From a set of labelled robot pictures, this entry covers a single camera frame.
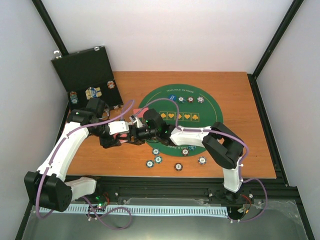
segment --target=orange wooden board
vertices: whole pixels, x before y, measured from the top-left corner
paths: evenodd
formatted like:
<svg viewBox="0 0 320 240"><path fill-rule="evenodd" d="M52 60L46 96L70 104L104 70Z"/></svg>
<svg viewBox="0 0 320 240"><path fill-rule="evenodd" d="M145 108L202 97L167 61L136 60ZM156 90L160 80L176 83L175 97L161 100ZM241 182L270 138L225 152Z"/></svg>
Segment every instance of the orange wooden board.
<svg viewBox="0 0 320 240"><path fill-rule="evenodd" d="M114 72L126 103L135 99L134 108L152 90L168 84L188 84L205 90L218 102L223 123L249 146L249 156L243 162L244 178L276 178L257 107L246 72ZM115 117L120 110L111 111ZM207 163L200 165L199 156ZM130 177L197 177L222 178L222 168L207 152L197 156L177 157L162 154L163 162L153 168L146 167L153 160L152 148L123 144L104 149L99 138L88 137L78 149L68 170L69 175L130 176ZM183 170L176 171L176 163Z"/></svg>

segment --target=black aluminum frame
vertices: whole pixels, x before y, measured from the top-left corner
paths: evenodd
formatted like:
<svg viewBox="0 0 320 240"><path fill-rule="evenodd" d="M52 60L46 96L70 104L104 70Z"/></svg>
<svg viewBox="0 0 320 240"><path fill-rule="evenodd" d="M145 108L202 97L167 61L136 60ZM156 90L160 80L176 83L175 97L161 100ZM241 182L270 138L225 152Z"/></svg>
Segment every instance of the black aluminum frame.
<svg viewBox="0 0 320 240"><path fill-rule="evenodd" d="M274 170L276 173L276 179L262 179L262 182L267 190L268 198L275 200L295 200L297 208L299 210L304 229L306 231L309 240L314 240L315 237L311 230L302 200L300 198L297 187L289 186L288 179L286 177L285 169L282 164L278 147L270 126L270 122L267 116L267 112L261 98L257 79L272 52L276 48L277 44L281 40L290 22L294 18L299 7L304 0L293 0L290 8L280 23L277 31L275 32L272 40L270 41L267 49L265 50L261 60L259 61L256 69L252 74L248 74L248 81L251 86L254 101L257 107L257 111L260 117L268 149L273 162ZM68 51L59 36L48 12L45 9L41 0L32 0L36 9L38 10L42 20L48 28L53 40L59 48L62 55L68 55ZM61 136L65 121L69 113L69 107L66 107L63 121L60 126L60 130L57 139ZM71 181L79 178L79 176L67 176L66 180ZM203 199L207 198L209 202L217 203L217 199L209 197L210 192L215 192L217 189L221 189L223 179L221 178L170 178L170 177L112 177L103 176L103 186L107 189L110 200L113 202L122 201L129 198L191 198L191 199ZM257 182L249 182L244 184L244 191L248 191L253 194L256 199L263 199L264 192ZM31 213L33 205L29 202L26 211L24 213L20 228L16 235L16 240L21 240Z"/></svg>

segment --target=green felt circle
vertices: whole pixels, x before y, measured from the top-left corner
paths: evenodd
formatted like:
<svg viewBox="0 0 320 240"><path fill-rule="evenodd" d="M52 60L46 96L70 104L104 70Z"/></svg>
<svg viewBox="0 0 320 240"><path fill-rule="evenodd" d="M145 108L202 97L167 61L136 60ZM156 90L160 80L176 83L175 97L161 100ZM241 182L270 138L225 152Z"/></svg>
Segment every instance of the green felt circle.
<svg viewBox="0 0 320 240"><path fill-rule="evenodd" d="M212 126L215 122L223 122L223 115L218 103L214 98L205 92L204 90L187 85L187 84L170 84L159 87L150 92L140 103L139 108L144 107L150 101L160 98L169 98L169 96L175 95L176 102L179 106L179 112L181 118L178 124L183 127L199 128ZM185 99L184 103L178 101L179 97ZM193 97L193 102L188 102L188 97ZM204 102L199 103L198 97L203 97ZM177 109L173 103L168 101L157 101L148 106L149 109L155 109L161 114L162 118L168 124L175 124L177 117ZM183 157L182 149L188 147L182 146L165 146L161 143L147 142L153 149L159 149L161 154L167 154L170 156ZM206 149L204 147L195 147L194 150L189 151L188 156L195 156L203 153Z"/></svg>

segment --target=white enclosure wall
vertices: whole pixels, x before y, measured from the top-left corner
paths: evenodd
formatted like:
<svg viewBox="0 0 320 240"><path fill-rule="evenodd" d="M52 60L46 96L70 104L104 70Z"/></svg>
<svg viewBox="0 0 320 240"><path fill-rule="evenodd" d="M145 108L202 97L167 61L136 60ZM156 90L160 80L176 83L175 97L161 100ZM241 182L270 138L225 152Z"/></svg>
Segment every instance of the white enclosure wall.
<svg viewBox="0 0 320 240"><path fill-rule="evenodd" d="M2 0L0 9L0 239L12 240L28 204L24 176L51 152L67 97L31 0Z"/></svg>
<svg viewBox="0 0 320 240"><path fill-rule="evenodd" d="M114 71L252 73L292 0L43 0L70 52Z"/></svg>
<svg viewBox="0 0 320 240"><path fill-rule="evenodd" d="M320 1L304 1L258 85L290 185L320 239Z"/></svg>

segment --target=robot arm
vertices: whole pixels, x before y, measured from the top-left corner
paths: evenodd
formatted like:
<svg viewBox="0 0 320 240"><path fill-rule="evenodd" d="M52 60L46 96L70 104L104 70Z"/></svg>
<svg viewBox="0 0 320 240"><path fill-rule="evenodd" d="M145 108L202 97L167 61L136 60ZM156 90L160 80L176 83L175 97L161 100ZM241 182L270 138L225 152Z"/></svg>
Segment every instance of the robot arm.
<svg viewBox="0 0 320 240"><path fill-rule="evenodd" d="M223 169L224 187L234 193L239 190L242 184L239 161L243 154L243 146L229 138L224 138L224 142L219 143L221 136L204 131L216 130L237 137L222 123L216 122L213 126L204 128L178 129L167 124L154 109L149 109L143 115L145 124L137 117L131 116L131 122L114 121L105 125L83 127L68 136L68 133L79 126L97 123L104 107L105 103L102 100L91 98L86 109L73 110L70 113L64 131L48 158L36 172L29 171L24 177L26 190L33 204L36 202L40 179L47 168L40 195L41 207L63 212L71 201L95 192L97 181L90 177L64 182L73 157L89 135L98 136L100 145L104 148L120 146L123 141L141 145L148 139L156 139L166 146L192 145L206 148Z"/></svg>

